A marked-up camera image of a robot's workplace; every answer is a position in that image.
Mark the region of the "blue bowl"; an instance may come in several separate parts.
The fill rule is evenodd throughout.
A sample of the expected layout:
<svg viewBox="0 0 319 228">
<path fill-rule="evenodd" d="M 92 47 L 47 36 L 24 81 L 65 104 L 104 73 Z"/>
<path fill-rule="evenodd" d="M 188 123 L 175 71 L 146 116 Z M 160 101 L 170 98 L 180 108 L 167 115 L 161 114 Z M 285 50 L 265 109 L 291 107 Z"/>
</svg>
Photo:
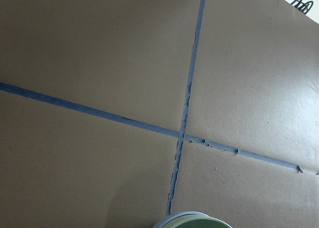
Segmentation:
<svg viewBox="0 0 319 228">
<path fill-rule="evenodd" d="M 169 216 L 166 216 L 165 218 L 163 218 L 162 220 L 158 221 L 153 228 L 163 228 L 165 225 L 167 225 L 169 222 L 171 222 L 172 220 L 179 218 L 179 217 L 183 217 L 183 216 L 190 216 L 190 215 L 201 215 L 204 217 L 208 217 L 207 214 L 204 213 L 200 213 L 200 212 L 182 212 L 182 213 L 177 213 L 177 214 L 172 214 Z"/>
</svg>

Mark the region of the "green bowl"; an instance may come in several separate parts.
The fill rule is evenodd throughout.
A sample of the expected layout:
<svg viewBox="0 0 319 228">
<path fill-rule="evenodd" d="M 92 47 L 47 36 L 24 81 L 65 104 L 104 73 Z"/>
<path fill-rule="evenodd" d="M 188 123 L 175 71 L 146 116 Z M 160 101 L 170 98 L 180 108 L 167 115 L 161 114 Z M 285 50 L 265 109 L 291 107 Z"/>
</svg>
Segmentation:
<svg viewBox="0 0 319 228">
<path fill-rule="evenodd" d="M 154 228 L 231 228 L 231 226 L 212 217 L 193 214 L 167 219 L 154 225 Z"/>
</svg>

